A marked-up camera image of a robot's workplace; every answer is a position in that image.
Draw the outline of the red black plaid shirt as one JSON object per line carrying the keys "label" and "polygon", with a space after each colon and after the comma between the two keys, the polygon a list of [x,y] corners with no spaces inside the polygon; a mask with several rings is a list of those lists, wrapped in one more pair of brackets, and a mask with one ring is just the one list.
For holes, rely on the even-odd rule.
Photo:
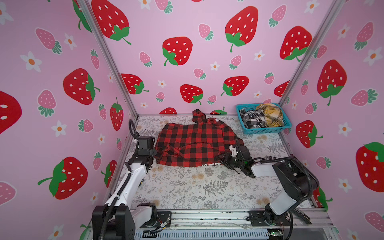
{"label": "red black plaid shirt", "polygon": [[193,111],[191,125],[166,124],[155,149],[157,164],[172,167],[200,167],[219,164],[230,146],[244,141],[226,123]]}

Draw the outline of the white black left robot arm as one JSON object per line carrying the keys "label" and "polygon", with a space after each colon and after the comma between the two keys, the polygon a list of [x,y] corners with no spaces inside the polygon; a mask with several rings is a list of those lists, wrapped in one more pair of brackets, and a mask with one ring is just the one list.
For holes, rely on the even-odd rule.
{"label": "white black left robot arm", "polygon": [[125,162],[128,171],[116,191],[103,206],[96,206],[92,213],[94,240],[132,240],[139,227],[157,222],[155,204],[141,204],[134,210],[130,209],[133,198],[157,154],[154,148],[155,138],[141,137],[133,120],[129,120],[129,129],[136,140],[136,148],[132,157]]}

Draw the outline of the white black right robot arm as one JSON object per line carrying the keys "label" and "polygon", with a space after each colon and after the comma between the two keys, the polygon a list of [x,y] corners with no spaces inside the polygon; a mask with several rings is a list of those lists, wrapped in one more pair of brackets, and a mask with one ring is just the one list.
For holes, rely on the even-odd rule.
{"label": "white black right robot arm", "polygon": [[224,154],[220,162],[230,170],[240,169],[242,175],[250,178],[279,179],[283,190],[265,206],[262,216],[262,220],[270,226],[277,225],[302,202],[311,199],[314,190],[320,186],[317,177],[294,156],[246,159],[238,152],[236,155]]}

